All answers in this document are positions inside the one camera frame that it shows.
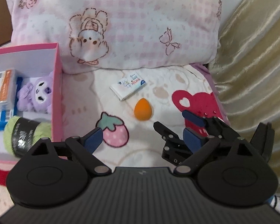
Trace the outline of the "green yarn ball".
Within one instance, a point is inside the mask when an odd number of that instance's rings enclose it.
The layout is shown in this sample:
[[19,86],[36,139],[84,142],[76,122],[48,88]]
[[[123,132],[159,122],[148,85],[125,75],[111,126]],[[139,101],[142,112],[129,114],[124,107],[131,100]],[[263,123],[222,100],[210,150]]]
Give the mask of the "green yarn ball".
[[49,122],[13,116],[3,131],[4,147],[9,154],[21,158],[39,139],[51,138],[51,130]]

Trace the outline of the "blue wet wipes pack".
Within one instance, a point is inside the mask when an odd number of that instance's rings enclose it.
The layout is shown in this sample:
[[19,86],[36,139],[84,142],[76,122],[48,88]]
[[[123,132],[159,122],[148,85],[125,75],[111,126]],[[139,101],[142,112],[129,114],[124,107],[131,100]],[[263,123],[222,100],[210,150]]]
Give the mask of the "blue wet wipes pack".
[[17,102],[18,102],[18,98],[17,98],[17,93],[19,92],[19,90],[21,89],[21,84],[23,82],[23,78],[22,77],[17,77],[16,79],[16,91],[15,91],[15,96],[14,96],[14,107],[11,110],[3,110],[0,111],[0,131],[3,131],[6,124],[8,123],[8,121],[15,115],[17,115],[18,112],[18,108],[17,108]]

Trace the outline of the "white tissue packet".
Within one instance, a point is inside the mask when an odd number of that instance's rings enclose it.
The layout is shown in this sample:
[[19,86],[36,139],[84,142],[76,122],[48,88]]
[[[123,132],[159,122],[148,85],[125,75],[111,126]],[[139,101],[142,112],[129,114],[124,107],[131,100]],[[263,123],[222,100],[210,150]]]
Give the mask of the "white tissue packet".
[[117,83],[112,84],[110,89],[120,101],[123,101],[143,88],[146,83],[138,73],[132,72],[121,78]]

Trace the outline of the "purple plush toy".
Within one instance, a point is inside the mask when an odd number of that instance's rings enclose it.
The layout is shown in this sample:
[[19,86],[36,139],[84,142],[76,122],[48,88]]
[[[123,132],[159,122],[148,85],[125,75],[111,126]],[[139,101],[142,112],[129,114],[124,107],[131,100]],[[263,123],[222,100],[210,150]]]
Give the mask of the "purple plush toy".
[[51,114],[53,101],[53,72],[49,76],[25,84],[17,93],[18,111]]

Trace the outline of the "gold satin curtain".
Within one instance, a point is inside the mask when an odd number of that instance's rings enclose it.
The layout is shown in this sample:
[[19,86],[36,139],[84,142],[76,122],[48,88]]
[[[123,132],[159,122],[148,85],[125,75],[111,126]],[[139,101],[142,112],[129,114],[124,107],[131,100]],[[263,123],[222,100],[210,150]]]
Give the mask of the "gold satin curtain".
[[257,125],[275,130],[269,161],[280,197],[280,0],[243,0],[220,34],[210,73],[234,130],[251,139]]

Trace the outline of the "pink storage box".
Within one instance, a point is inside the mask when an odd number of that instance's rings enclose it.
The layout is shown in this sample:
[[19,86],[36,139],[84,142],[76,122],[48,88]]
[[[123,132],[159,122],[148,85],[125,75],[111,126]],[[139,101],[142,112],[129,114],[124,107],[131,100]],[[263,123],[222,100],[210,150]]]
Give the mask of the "pink storage box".
[[56,43],[0,48],[0,162],[41,137],[61,141],[62,65]]

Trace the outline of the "orange white cotton pad pack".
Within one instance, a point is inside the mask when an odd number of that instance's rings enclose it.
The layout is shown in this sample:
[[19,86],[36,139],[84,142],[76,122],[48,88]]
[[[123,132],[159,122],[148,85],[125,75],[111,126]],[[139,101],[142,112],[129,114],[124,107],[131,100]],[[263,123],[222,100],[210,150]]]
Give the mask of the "orange white cotton pad pack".
[[16,72],[14,69],[0,71],[0,110],[10,110],[14,106],[16,92]]

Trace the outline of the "pink patterned pillow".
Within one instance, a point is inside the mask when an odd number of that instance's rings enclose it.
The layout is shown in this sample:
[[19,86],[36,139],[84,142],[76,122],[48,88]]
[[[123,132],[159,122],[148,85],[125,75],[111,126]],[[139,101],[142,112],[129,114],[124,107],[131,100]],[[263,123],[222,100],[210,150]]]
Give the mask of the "pink patterned pillow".
[[220,0],[6,0],[13,45],[58,43],[67,74],[207,64]]

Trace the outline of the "orange makeup sponge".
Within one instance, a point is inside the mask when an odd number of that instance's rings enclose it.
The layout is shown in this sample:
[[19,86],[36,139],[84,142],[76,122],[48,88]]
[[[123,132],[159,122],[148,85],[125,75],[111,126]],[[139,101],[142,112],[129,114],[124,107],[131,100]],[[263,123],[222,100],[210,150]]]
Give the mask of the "orange makeup sponge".
[[149,120],[152,116],[152,107],[145,98],[141,98],[134,107],[134,116],[140,121]]

